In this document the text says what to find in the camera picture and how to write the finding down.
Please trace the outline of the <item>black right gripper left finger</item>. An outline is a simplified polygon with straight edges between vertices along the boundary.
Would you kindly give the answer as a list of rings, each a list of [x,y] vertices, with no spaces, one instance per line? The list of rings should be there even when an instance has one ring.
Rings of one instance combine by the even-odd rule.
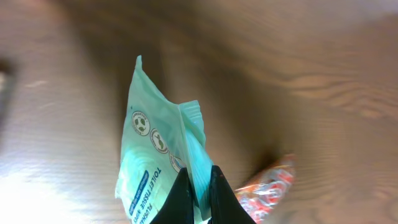
[[[150,224],[194,224],[193,190],[186,168],[182,168],[165,203]]]

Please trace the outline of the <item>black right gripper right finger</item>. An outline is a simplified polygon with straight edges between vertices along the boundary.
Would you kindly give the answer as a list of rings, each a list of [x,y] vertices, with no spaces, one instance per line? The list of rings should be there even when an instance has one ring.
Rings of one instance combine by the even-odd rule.
[[[212,166],[210,180],[211,224],[256,224],[238,202],[219,166]]]

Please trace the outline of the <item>red chocolate bar wrapper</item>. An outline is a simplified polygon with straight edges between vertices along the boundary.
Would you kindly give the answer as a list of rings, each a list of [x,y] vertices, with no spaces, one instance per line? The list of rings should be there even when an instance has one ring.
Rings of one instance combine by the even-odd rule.
[[[262,223],[285,197],[295,179],[294,155],[286,154],[234,191],[255,223]]]

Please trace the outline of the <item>teal wet wipes pack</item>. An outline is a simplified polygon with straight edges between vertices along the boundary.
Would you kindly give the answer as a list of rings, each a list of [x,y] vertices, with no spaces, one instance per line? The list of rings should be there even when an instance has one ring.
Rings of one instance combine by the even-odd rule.
[[[193,187],[195,223],[211,217],[212,160],[197,100],[175,104],[166,99],[136,65],[129,87],[121,140],[121,166],[115,197],[132,223],[150,223],[164,205],[177,174],[185,168]]]

